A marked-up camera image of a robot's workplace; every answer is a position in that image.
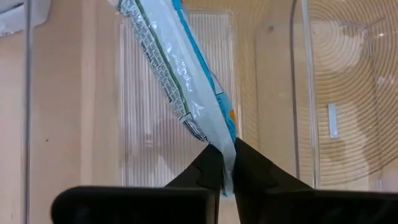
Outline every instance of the blue stripe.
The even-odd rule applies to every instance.
[[[185,21],[184,16],[182,14],[183,6],[180,0],[173,0],[173,6],[175,10],[177,11],[178,17],[180,18],[180,22],[182,26],[184,27],[185,32],[188,35],[189,41],[191,42],[191,45],[193,47],[193,50],[198,57],[198,60],[200,62],[200,65],[206,74],[207,80],[209,81],[211,88],[213,89],[214,94],[216,93],[216,88],[214,86],[214,81],[213,78],[211,77],[210,69],[205,61],[205,58],[202,56],[199,47],[197,43],[195,42],[195,39],[192,36],[191,30],[189,29],[188,23]]]

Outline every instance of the clear plastic wall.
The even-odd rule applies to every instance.
[[[397,3],[284,2],[256,39],[261,148],[314,187],[398,190]]]
[[[191,11],[189,16],[212,71],[218,74],[239,117],[234,83],[233,16],[228,12],[200,11]],[[206,143],[197,141],[172,114],[129,19],[121,23],[119,50],[124,184],[165,186],[191,164]]]

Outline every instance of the clear plastic container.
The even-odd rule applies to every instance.
[[[394,0],[183,2],[240,138],[316,188],[398,190]],[[76,185],[162,186],[204,148],[107,0],[53,0],[34,28],[22,147],[24,34],[0,38],[0,223],[50,223]],[[220,223],[238,220],[222,200]]]
[[[316,188],[398,190],[397,3],[295,3],[257,33],[261,149]]]

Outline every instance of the wooden surface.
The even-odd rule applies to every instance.
[[[81,1],[52,1],[34,30],[31,223],[50,223],[54,198],[80,183],[81,17]]]
[[[0,223],[21,223],[24,36],[0,39]]]
[[[260,146],[294,173],[290,7],[281,2],[272,7],[256,40],[257,97],[263,115]],[[393,174],[398,153],[396,12],[395,1],[310,1],[322,188],[391,191],[398,187]],[[313,154],[301,13],[299,4],[294,21],[298,158],[300,178],[311,184]],[[336,139],[330,137],[329,103],[337,107]]]
[[[119,155],[118,135],[119,120],[119,85],[118,85],[118,27],[121,16],[106,1],[88,1],[92,8],[85,12],[85,16],[92,17],[91,22],[85,21],[86,27],[83,40],[90,43],[91,48],[83,49],[85,58],[94,60],[85,64],[88,72],[82,71],[81,77],[86,83],[94,85],[83,87],[84,102],[91,104],[91,113],[82,120],[82,125],[87,128],[85,134],[89,138],[82,139],[82,144],[89,143],[92,147],[84,147],[83,151],[91,155],[91,181],[88,184],[96,185],[121,185],[121,157]]]

